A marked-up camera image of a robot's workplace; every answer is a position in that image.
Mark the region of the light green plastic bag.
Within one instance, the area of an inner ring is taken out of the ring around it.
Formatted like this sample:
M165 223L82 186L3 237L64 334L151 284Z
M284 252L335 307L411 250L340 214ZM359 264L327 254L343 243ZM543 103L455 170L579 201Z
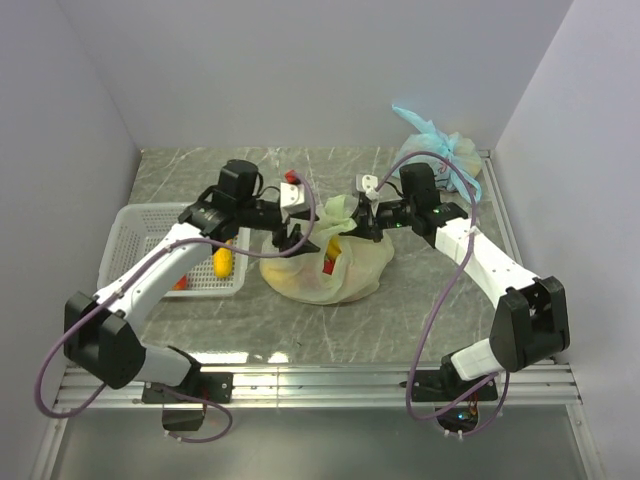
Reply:
M317 207L310 241L319 250L289 258L261 259L260 273L279 294L298 302L331 305L360 300L374 293L394 257L389 237L376 243L345 233L355 226L356 200L331 197Z

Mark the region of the yellow fake banana bunch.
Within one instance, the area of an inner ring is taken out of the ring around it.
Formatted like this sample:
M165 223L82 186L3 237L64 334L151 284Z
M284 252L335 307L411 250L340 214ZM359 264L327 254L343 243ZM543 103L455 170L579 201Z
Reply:
M329 240L326 249L326 255L330 261L335 261L341 253L342 250L339 245L338 237L334 236Z

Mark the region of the pink fake dragon fruit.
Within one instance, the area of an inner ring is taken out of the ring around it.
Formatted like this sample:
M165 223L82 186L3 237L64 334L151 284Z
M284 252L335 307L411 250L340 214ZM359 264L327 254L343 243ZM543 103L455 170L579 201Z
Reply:
M324 274L327 274L327 275L332 275L333 274L333 271L334 271L334 268L335 268L336 259L337 259L336 256L326 255L324 257L324 263L323 263L323 269L322 269L322 272Z

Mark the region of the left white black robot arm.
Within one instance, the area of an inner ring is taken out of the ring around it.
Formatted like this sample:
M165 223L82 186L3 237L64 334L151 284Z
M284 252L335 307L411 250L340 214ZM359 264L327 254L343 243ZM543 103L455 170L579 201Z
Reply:
M181 212L131 270L93 295L72 296L65 306L65 357L112 389L141 381L166 388L180 402L196 398L203 381L201 363L175 347L144 345L138 330L183 276L228 247L241 229L273 233L275 258L311 251L310 234L289 224L291 218L316 219L307 180L289 173L278 188L278 199L266 201L255 191L260 179L255 164L228 161L216 184Z

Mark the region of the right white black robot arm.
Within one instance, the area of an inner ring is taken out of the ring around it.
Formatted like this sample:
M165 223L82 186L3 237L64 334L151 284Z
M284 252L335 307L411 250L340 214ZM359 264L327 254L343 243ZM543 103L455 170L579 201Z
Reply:
M446 399L462 399L491 374L517 372L566 350L570 332L562 283L518 265L459 205L442 202L428 165L401 167L400 181L399 199L382 201L378 178L357 176L351 236L379 242L387 229L411 229L456 263L495 309L487 338L443 357L437 392Z

